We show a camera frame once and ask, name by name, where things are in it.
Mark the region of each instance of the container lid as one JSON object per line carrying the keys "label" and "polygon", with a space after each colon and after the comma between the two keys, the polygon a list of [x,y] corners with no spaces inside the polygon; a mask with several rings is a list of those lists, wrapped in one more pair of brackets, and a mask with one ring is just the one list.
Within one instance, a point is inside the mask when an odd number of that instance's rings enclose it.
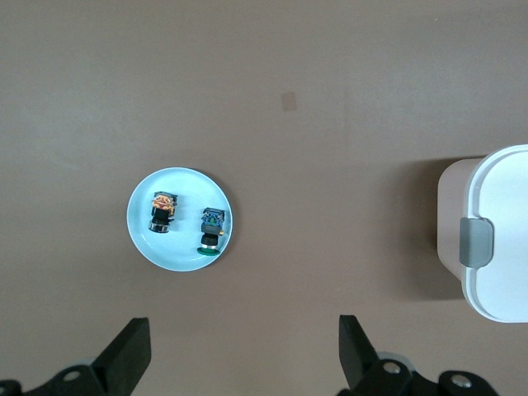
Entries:
{"label": "container lid", "polygon": [[464,216],[466,299],[492,320],[528,322],[528,144],[480,162],[466,185]]}

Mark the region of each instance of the screw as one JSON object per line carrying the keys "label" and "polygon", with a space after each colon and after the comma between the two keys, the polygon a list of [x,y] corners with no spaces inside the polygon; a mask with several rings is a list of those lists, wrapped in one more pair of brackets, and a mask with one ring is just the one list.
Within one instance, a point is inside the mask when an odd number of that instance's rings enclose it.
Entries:
{"label": "screw", "polygon": [[393,361],[388,361],[387,363],[383,364],[383,368],[390,374],[399,374],[402,371],[399,365],[397,365]]}
{"label": "screw", "polygon": [[471,381],[463,375],[457,374],[451,377],[451,382],[461,388],[471,388]]}
{"label": "screw", "polygon": [[78,371],[70,371],[63,377],[63,381],[73,381],[76,380],[81,375]]}

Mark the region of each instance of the white plate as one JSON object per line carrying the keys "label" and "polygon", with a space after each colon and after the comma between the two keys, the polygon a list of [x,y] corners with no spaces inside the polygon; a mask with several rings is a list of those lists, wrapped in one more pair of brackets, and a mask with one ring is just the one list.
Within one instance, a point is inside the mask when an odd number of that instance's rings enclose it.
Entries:
{"label": "white plate", "polygon": [[[157,191],[178,196],[175,219],[168,233],[149,230],[152,199]],[[201,247],[201,216],[205,208],[225,210],[224,235],[219,237],[217,256],[204,256]],[[170,167],[143,179],[130,197],[126,223],[134,245],[152,263],[171,271],[194,271],[208,266],[227,247],[233,230],[231,206],[224,192],[203,173],[185,167]]]}

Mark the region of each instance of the plastic bin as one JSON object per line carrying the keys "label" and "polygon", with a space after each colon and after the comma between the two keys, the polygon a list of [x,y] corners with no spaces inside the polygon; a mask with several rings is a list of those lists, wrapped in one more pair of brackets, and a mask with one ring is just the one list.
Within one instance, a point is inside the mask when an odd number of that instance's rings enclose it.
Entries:
{"label": "plastic bin", "polygon": [[441,262],[477,312],[528,322],[528,144],[444,171],[437,242]]}

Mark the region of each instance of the tape piece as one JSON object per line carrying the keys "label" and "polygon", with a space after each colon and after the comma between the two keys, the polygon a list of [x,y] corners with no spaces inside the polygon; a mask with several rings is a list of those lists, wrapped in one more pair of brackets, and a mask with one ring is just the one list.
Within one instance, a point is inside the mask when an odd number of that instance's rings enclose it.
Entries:
{"label": "tape piece", "polygon": [[292,111],[297,110],[297,101],[295,100],[295,92],[287,92],[280,95],[282,101],[282,110]]}

